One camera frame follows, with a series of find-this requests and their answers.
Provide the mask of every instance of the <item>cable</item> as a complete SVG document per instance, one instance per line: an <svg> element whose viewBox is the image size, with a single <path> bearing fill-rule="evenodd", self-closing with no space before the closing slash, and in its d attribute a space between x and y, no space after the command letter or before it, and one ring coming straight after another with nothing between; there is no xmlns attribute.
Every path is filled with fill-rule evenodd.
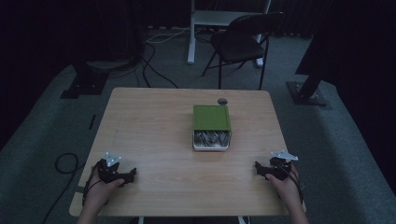
<svg viewBox="0 0 396 224"><path fill-rule="evenodd" d="M304 195L303 195L303 192L301 191L301 188L300 188L300 180L299 180L297 174L294 173L294 171L291 170L291 171L294 173L294 175L296 176L296 179L297 179L297 180L296 180L293 176L290 175L290 173L289 173L288 171L286 171L286 170L283 168L282 165L277 165L277 166L278 166L283 172L285 172L285 174L287 174L287 175L289 176L289 178L291 179L291 181L294 182L294 184L295 184L296 187L297 187L297 190L298 190L298 194L299 194L299 196L300 196L301 203L303 203Z"/></svg>
<svg viewBox="0 0 396 224"><path fill-rule="evenodd" d="M147 67L147 66L148 66L149 68L151 68L151 70L152 70L153 72L155 72L158 76L160 76L160 77L162 77L162 78L168 80L170 83L172 83L172 85L174 85L174 86L178 89L178 85L175 84L175 82L173 82L171 79L169 79L169 78L165 77L164 75L160 74L159 72L157 72L157 70L155 70L155 69L151 66L151 64L149 64L149 62L151 61L151 59L154 57L154 54L155 54L155 47L152 46L152 45L150 45L149 43L146 43L146 44L149 45L150 47L152 47L152 49L153 49L153 52L152 52L151 56L148 58L147 61L146 61L143 57L142 57L142 59L141 59L141 60L145 63L145 64L143 65L143 79L145 79L145 81L146 81L148 87L151 88L151 86L149 85L149 81L148 81L148 79L147 79L147 77L146 77L146 67Z"/></svg>
<svg viewBox="0 0 396 224"><path fill-rule="evenodd" d="M126 76L128 76L129 74L131 74L132 72L135 72L135 73L136 73L136 70L137 70L137 68L139 67L139 65L140 65L141 63L142 63L142 62L139 61L132 71L128 71L128 72L126 72L125 74L118 75L118 76L114 76L114 77L109 77L109 78L126 77Z"/></svg>
<svg viewBox="0 0 396 224"><path fill-rule="evenodd" d="M112 73L112 72L117 72L117 71L127 71L128 69L131 69L131 67L136 66L139 62L140 62L140 58L132 57L132 58L129 59L128 63L124 63L124 64L121 64L121 65L118 65L118 66L115 66L115 67L111 67L111 68L98 68L98 67L95 67L92 64L88 64L88 66L93 71Z"/></svg>
<svg viewBox="0 0 396 224"><path fill-rule="evenodd" d="M136 82L137 82L137 87L140 87L140 80L139 77L137 76L136 70L134 70L134 76L136 77Z"/></svg>
<svg viewBox="0 0 396 224"><path fill-rule="evenodd" d="M201 43L210 44L210 40L196 36L195 39Z"/></svg>
<svg viewBox="0 0 396 224"><path fill-rule="evenodd" d="M60 160L62 157L64 157L64 156L73 156L73 157L75 158L75 162L76 162L76 163L75 163L75 166L74 166L74 169L73 169L73 170L71 170L71 171L63 171L63 170L61 170L61 169L59 168L59 164L58 164L58 163L59 163L59 160ZM71 184L73 178L74 178L75 175L76 175L76 172L85 166L85 162L84 162L82 165L80 165L80 166L78 166L78 164L79 164L79 162L78 162L78 157L77 157L77 155L74 154L74 153L71 153L71 152L64 153L64 154L60 155L60 156L56 159L56 162L55 162L55 169L56 169L59 173L61 173L61 174L63 174L63 175L70 175L70 174L71 174L71 176L70 176L69 182L67 183L67 185L66 185L66 187L64 188L64 190L62 191L62 193L58 196L58 198L55 200L55 202L54 202L54 203L52 204L52 206L50 207L49 211L47 212L46 216L44 217L43 221L41 222L42 224L46 223L47 218L50 216L50 212L51 212L52 209L55 207L56 203L58 203L59 200L62 198L62 196L64 195L64 193L66 192L66 190L69 188L69 186L70 186L70 184Z"/></svg>
<svg viewBox="0 0 396 224"><path fill-rule="evenodd" d="M88 192L90 191L90 189L91 189L93 186L95 186L96 184L99 184L100 182L102 182L102 180L98 180L98 181L96 181L95 183L93 183L93 184L88 188L87 194L88 194Z"/></svg>
<svg viewBox="0 0 396 224"><path fill-rule="evenodd" d="M150 44L161 44L161 43L165 43L166 41L172 39L173 37L175 37L175 36L177 36L177 35L182 35L182 34L183 34L186 30L188 30L189 28L190 28L190 26L184 28L181 32L176 33L176 34L160 34L160 35L155 35L155 36L149 38L148 40L146 40L145 42L146 42L146 43L150 43ZM157 37L159 37L159 36L167 36L167 35L170 35L170 37L168 37L167 39L165 39L165 40L163 40L163 41L158 41L158 42L150 41L151 39L157 38Z"/></svg>

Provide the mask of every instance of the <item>hand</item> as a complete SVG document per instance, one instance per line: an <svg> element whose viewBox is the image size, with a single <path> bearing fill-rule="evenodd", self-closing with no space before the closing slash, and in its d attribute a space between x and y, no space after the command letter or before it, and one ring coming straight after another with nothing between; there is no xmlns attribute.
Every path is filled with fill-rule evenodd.
<svg viewBox="0 0 396 224"><path fill-rule="evenodd" d="M291 164L291 170L292 172L290 172L290 175L298 181L298 172L293 163ZM268 180L274 185L277 193L286 205L295 206L297 204L301 204L298 187L290 177L287 177L283 181L270 174L265 175L265 177L267 177Z"/></svg>
<svg viewBox="0 0 396 224"><path fill-rule="evenodd" d="M290 175L298 181L298 173L293 163L291 164L291 170L292 172L290 172ZM274 185L279 197L288 208L291 223L308 223L301 203L299 187L296 186L293 180L287 177L282 181L270 174L265 175L265 177Z"/></svg>
<svg viewBox="0 0 396 224"><path fill-rule="evenodd" d="M102 210L103 205L107 202L110 194L123 182L123 179L118 179L106 184L99 178L96 168L93 171L93 176L90 182L91 188L85 198L84 207L82 208L81 214L78 218L78 223L96 223L97 215Z"/></svg>

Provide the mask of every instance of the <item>black chair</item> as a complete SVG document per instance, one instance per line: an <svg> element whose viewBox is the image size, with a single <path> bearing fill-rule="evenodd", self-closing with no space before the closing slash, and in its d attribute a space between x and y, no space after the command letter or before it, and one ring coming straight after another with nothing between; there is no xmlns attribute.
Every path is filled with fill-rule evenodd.
<svg viewBox="0 0 396 224"><path fill-rule="evenodd" d="M214 34L210 37L210 43L215 52L202 76L205 75L207 69L218 67L219 89L221 89L221 67L223 65L241 63L238 67L241 68L247 61L262 58L262 76L259 86L259 90L261 90L269 47L268 37L278 30L282 20L282 12L246 15L233 20L224 33ZM257 35L262 35L262 40L257 41ZM216 54L219 55L219 65L210 66Z"/></svg>

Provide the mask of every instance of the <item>box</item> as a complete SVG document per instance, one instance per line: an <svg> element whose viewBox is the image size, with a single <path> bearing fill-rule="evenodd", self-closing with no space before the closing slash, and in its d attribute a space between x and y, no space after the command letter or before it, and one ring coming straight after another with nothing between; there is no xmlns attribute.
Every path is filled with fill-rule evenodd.
<svg viewBox="0 0 396 224"><path fill-rule="evenodd" d="M195 150L224 151L230 141L231 123L227 105L193 107L192 145Z"/></svg>

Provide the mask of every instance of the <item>table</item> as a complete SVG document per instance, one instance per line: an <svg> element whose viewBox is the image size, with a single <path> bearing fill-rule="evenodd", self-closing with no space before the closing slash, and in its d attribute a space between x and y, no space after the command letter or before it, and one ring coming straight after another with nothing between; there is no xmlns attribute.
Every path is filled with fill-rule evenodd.
<svg viewBox="0 0 396 224"><path fill-rule="evenodd" d="M193 105L228 100L233 136L224 152L192 148ZM117 189L101 212L115 217L286 215L275 189L256 175L286 149L266 91L116 88L108 101L81 179L108 151L122 156L119 171L137 168L135 182ZM78 216L82 194L69 212Z"/></svg>
<svg viewBox="0 0 396 224"><path fill-rule="evenodd" d="M267 13L271 0L265 0L262 13ZM195 25L217 25L228 26L231 21L244 15L257 15L257 12L238 12L238 11L213 11L213 10L195 10L195 0L191 0L191 27L190 27L190 44L187 58L188 64L195 62ZM262 66L262 59L256 60L258 66Z"/></svg>

